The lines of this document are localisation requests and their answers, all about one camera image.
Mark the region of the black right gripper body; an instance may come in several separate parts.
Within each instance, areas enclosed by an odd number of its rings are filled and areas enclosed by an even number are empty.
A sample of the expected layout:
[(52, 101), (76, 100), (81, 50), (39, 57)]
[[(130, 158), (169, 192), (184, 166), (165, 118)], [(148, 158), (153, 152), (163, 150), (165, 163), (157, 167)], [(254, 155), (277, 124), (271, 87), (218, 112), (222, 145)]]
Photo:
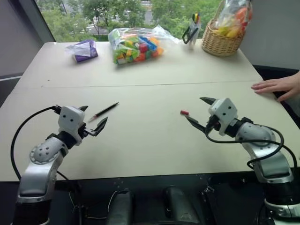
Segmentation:
[(206, 134), (208, 135), (212, 130), (220, 131), (221, 124), (216, 115), (211, 115), (206, 125)]

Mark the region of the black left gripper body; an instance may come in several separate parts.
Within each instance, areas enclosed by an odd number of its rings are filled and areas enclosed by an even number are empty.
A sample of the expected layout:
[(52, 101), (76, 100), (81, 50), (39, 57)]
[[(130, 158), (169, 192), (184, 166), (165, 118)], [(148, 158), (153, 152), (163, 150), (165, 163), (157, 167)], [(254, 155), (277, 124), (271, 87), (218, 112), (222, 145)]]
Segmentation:
[(82, 124), (78, 129), (78, 134), (83, 140), (87, 136), (96, 136), (96, 133), (93, 129), (87, 128), (86, 124)]

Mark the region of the person's bare hand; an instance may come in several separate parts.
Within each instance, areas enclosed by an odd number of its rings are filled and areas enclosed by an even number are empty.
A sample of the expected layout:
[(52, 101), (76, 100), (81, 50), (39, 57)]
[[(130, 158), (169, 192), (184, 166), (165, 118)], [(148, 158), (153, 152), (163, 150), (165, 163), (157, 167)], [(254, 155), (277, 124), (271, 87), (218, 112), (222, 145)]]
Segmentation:
[(277, 101), (285, 101), (300, 93), (300, 72), (283, 78), (270, 79), (255, 83), (251, 86), (251, 89), (253, 89), (257, 94), (284, 91), (285, 94), (278, 97)]

